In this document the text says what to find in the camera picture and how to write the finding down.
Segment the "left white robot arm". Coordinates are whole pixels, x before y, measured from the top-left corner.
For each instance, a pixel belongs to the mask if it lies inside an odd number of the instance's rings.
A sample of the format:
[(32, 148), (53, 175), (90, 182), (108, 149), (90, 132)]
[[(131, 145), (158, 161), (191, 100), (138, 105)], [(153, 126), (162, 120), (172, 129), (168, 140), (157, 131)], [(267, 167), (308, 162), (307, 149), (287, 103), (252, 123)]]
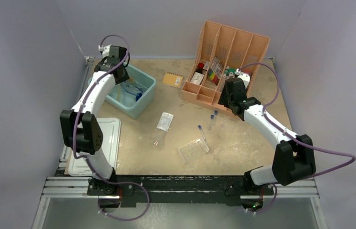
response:
[(118, 184), (114, 167), (107, 161), (102, 150), (105, 140), (96, 114), (110, 90), (129, 79), (124, 62), (129, 58), (129, 49), (120, 46), (99, 46), (102, 59), (94, 67), (91, 81), (76, 105), (63, 110), (60, 123), (63, 140), (73, 151), (75, 159), (84, 159), (92, 177), (101, 180), (99, 189), (106, 195), (117, 191)]

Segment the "clear plastic funnel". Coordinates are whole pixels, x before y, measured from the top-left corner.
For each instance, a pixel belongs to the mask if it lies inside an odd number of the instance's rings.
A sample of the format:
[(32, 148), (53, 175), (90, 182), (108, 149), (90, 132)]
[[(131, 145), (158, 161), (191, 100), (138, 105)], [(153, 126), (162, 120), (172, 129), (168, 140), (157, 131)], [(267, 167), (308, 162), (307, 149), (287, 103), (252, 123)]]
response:
[(164, 138), (165, 138), (165, 133), (163, 133), (163, 135), (160, 135), (159, 137), (157, 137), (153, 144), (155, 146), (157, 146), (157, 147), (163, 146), (164, 145)]

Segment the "amber rubber tube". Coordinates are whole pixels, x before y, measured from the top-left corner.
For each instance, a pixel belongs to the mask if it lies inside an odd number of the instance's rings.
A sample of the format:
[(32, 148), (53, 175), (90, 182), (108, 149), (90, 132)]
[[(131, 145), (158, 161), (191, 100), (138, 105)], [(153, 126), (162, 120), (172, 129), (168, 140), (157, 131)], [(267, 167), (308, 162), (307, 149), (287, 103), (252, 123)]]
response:
[(123, 89), (122, 89), (122, 85), (121, 85), (121, 84), (118, 85), (116, 100), (117, 100), (120, 104), (123, 104), (124, 95), (123, 95)]

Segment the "clear plastic well plate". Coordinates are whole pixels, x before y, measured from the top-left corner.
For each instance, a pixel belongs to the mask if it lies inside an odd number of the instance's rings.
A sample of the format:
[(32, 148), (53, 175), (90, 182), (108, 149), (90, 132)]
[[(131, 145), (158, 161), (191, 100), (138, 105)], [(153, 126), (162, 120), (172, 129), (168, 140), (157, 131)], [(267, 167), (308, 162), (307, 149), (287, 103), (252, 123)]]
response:
[(186, 164), (209, 153), (210, 148), (202, 137), (194, 139), (178, 148), (178, 152)]

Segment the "white zip pouch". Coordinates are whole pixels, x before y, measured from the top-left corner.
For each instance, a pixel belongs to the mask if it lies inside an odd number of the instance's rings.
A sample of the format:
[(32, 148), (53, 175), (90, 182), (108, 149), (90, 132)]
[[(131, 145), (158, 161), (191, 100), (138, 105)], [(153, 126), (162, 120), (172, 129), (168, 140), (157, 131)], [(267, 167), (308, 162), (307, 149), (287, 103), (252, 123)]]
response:
[(173, 118), (173, 114), (163, 112), (156, 128), (168, 132)]

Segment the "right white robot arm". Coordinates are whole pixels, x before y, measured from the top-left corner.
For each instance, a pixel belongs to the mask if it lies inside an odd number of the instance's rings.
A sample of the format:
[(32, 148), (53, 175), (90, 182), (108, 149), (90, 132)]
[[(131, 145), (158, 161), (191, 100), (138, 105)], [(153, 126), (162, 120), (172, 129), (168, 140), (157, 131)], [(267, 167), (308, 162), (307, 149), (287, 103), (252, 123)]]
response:
[(225, 81), (219, 104), (230, 108), (242, 121), (256, 128), (275, 150), (270, 166), (262, 166), (244, 174), (243, 187), (255, 194), (264, 184), (282, 186), (307, 178), (316, 172), (312, 139), (298, 135), (274, 119), (254, 97), (246, 96), (242, 79)]

